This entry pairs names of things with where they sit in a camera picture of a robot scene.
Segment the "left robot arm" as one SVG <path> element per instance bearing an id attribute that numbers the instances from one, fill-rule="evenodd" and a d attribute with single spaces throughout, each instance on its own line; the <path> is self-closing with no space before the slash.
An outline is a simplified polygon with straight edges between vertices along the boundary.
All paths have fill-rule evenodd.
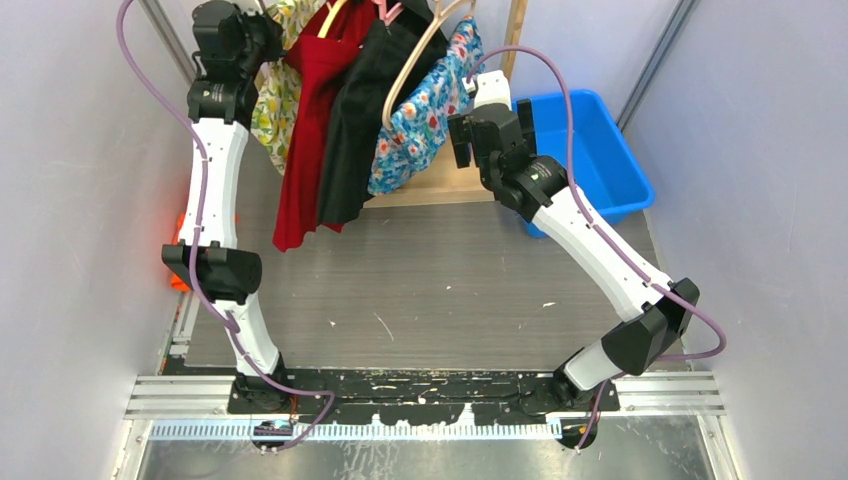
<path id="1" fill-rule="evenodd" d="M 258 298 L 262 262 L 238 247 L 238 179 L 261 67 L 281 59 L 282 29 L 246 1 L 205 1 L 192 12 L 198 49 L 187 93 L 195 146 L 188 203 L 165 265 L 222 325 L 236 357 L 227 411 L 280 413 L 291 403 L 286 367 Z"/>

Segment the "lemon print skirt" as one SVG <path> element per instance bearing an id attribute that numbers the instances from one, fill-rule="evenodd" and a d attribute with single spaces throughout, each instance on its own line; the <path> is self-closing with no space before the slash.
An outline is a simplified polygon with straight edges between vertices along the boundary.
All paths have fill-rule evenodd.
<path id="1" fill-rule="evenodd" d="M 276 1 L 268 8 L 282 27 L 281 42 L 290 50 L 325 1 Z M 263 145 L 277 172 L 285 173 L 288 151 L 302 91 L 301 75 L 283 60 L 264 67 L 259 97 L 253 110 L 251 132 Z"/>

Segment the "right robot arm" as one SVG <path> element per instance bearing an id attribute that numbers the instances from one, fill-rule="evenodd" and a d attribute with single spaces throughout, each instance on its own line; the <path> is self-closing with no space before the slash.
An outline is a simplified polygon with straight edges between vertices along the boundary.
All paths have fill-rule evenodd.
<path id="1" fill-rule="evenodd" d="M 551 390 L 562 407 L 582 409 L 603 381 L 642 374 L 682 337 L 692 317 L 685 306 L 697 303 L 698 287 L 672 281 L 610 230 L 568 170 L 531 148 L 519 114 L 487 104 L 450 116 L 448 127 L 458 167 L 476 165 L 484 188 L 561 246 L 620 318 L 554 371 Z"/>

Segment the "cream plastic hanger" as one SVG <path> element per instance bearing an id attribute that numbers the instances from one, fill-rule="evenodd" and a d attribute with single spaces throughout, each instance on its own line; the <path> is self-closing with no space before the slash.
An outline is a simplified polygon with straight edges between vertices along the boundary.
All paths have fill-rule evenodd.
<path id="1" fill-rule="evenodd" d="M 332 24 L 334 23 L 334 20 L 336 19 L 338 14 L 341 12 L 341 10 L 344 8 L 346 3 L 347 3 L 347 0 L 336 0 L 328 6 L 328 12 L 326 14 L 326 17 L 323 20 L 323 23 L 321 24 L 321 27 L 320 27 L 320 29 L 317 33 L 318 38 L 326 38 L 327 37 L 327 35 L 328 35 L 328 33 L 329 33 L 329 31 L 332 27 Z"/>

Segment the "red pleated skirt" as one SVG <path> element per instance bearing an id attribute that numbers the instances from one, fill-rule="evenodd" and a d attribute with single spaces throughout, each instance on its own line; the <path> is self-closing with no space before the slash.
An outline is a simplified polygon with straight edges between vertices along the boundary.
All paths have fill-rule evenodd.
<path id="1" fill-rule="evenodd" d="M 332 106 L 376 19 L 372 3 L 347 1 L 327 37 L 318 38 L 327 12 L 323 7 L 312 17 L 286 58 L 301 75 L 302 91 L 272 239 L 282 252 L 300 247 L 319 225 L 318 194 Z"/>

